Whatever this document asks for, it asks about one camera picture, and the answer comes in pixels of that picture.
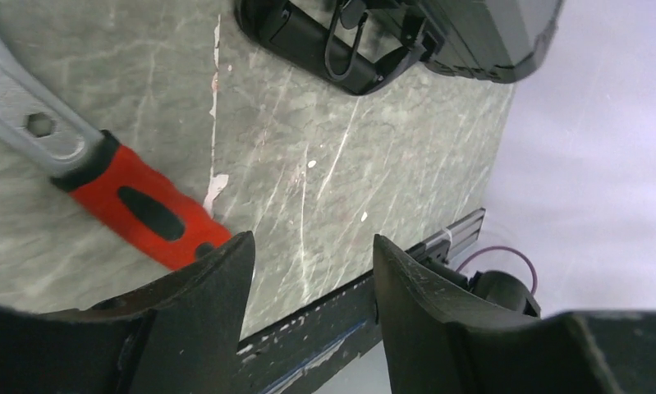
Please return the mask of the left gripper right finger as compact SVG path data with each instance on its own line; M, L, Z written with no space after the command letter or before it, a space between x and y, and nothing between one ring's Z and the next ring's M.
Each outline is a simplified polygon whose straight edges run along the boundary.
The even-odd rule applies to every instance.
M469 293L385 236L373 261L394 393L656 393L656 311L536 318Z

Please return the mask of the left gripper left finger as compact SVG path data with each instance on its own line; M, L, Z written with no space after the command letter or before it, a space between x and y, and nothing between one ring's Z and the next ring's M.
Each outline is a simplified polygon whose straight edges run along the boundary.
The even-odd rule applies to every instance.
M0 306L0 393L228 393L254 266L245 231L90 309Z

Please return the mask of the black poker set case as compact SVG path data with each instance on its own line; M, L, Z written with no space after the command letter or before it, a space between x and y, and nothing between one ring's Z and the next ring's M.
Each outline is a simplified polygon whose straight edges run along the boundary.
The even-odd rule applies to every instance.
M348 94L364 96L417 63L442 76L513 84L537 71L561 1L334 1L323 25L290 1L239 1L241 31Z

